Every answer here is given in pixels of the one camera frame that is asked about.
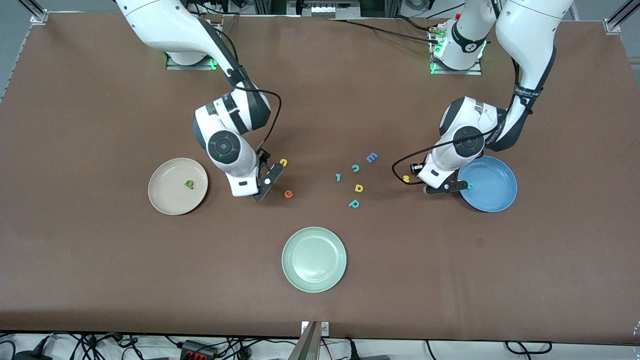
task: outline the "brown table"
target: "brown table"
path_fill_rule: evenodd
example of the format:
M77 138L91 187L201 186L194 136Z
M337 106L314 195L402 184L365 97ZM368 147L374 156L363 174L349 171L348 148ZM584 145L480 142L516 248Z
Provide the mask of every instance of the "brown table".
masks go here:
M332 336L637 341L640 96L619 37L562 23L535 114L497 155L518 198L487 214L389 166L438 140L457 97L508 104L497 42L482 76L432 76L423 43L341 22L241 18L229 35L254 82L284 99L265 148L289 166L260 203L231 197L191 133L194 109L230 90L219 71L164 70L119 13L54 13L31 30L0 105L0 329L295 336L328 320ZM169 217L147 183L182 156L207 169L209 194ZM349 256L315 295L280 265L311 225Z

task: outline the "small toy piece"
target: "small toy piece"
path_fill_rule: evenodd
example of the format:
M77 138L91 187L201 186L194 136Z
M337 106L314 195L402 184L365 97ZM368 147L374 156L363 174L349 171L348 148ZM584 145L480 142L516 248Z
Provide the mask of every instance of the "small toy piece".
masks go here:
M374 161L376 161L376 159L378 158L378 154L376 154L375 152L370 153L369 156L367 156L367 161L371 164Z

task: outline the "white robotic arm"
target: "white robotic arm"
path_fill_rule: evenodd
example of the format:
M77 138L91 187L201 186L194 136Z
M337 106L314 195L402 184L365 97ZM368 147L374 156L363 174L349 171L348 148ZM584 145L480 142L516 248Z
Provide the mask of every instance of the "white robotic arm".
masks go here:
M137 36L149 47L167 52L181 65L192 65L205 54L214 58L235 90L195 111L193 132L213 163L224 171L233 196L261 200L283 167L274 165L264 176L269 154L251 148L242 134L264 126L269 102L249 79L216 30L189 13L179 0L117 0Z
M500 13L498 41L522 68L508 110L462 97L453 101L440 121L441 139L412 172L432 189L442 189L457 169L478 157L486 147L502 151L512 147L531 107L542 92L556 55L556 29L572 0L508 0ZM448 20L447 44L439 58L454 69L471 67L492 26L490 0L467 0L460 19Z

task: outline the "green plate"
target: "green plate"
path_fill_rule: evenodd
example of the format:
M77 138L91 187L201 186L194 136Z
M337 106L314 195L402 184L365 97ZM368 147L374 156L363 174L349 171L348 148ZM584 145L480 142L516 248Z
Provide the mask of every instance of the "green plate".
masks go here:
M340 238L324 227L307 227L293 234L282 251L287 280L307 293L334 287L347 268L347 252Z

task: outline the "metal post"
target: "metal post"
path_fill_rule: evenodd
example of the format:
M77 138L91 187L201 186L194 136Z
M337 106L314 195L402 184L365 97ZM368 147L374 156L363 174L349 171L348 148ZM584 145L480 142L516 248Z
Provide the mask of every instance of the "metal post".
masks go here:
M18 0L32 14L32 24L44 24L49 17L49 11L40 6L36 0Z
M317 360L320 353L320 339L329 335L328 322L303 322L302 336L293 348L289 360Z
M616 10L610 17L604 19L607 34L620 33L620 25L640 8L640 0L629 0Z

